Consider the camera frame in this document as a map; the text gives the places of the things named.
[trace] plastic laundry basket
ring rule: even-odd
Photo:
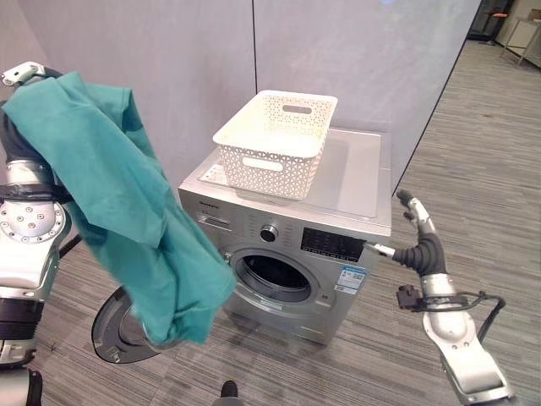
[[[306,197],[336,103],[332,96],[261,91],[214,135],[229,185]]]

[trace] front-loading washing machine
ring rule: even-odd
[[[389,145],[330,129],[301,201],[229,187],[212,152],[178,191],[237,275],[224,308],[327,344],[379,259],[363,243],[391,236]]]

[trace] wire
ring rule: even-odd
[[[467,301],[468,296],[476,297],[476,299],[472,303],[469,303]],[[457,307],[448,307],[445,309],[433,309],[428,307],[429,305],[451,304],[452,301],[456,303],[457,298],[462,298],[467,304],[463,304]],[[500,296],[488,295],[484,291],[480,291],[478,294],[474,294],[472,292],[458,292],[456,295],[453,296],[431,296],[428,298],[422,298],[422,304],[419,307],[416,307],[415,311],[428,311],[432,313],[443,313],[447,311],[464,311],[472,309],[473,307],[477,306],[481,302],[484,302],[485,300],[498,300],[498,303],[490,311],[490,314],[484,320],[481,328],[479,328],[477,337],[479,342],[482,343],[496,316],[498,315],[498,313],[500,313],[500,310],[502,310],[506,305],[505,300]]]

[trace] washing machine drum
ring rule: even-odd
[[[239,279],[269,299],[302,302],[311,293],[308,279],[293,266],[277,258],[246,255],[234,265]]]

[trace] sticker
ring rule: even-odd
[[[357,293],[356,289],[346,288],[345,286],[340,286],[340,285],[336,285],[335,290],[337,290],[338,292],[343,292],[345,294],[356,294]]]
[[[267,306],[267,307],[270,307],[270,308],[276,309],[276,310],[281,310],[281,304],[279,304],[279,303],[269,302],[268,300],[263,300],[263,299],[260,299],[260,303],[263,306]]]
[[[356,294],[366,278],[366,270],[355,266],[344,266],[335,285],[335,290],[346,294]]]

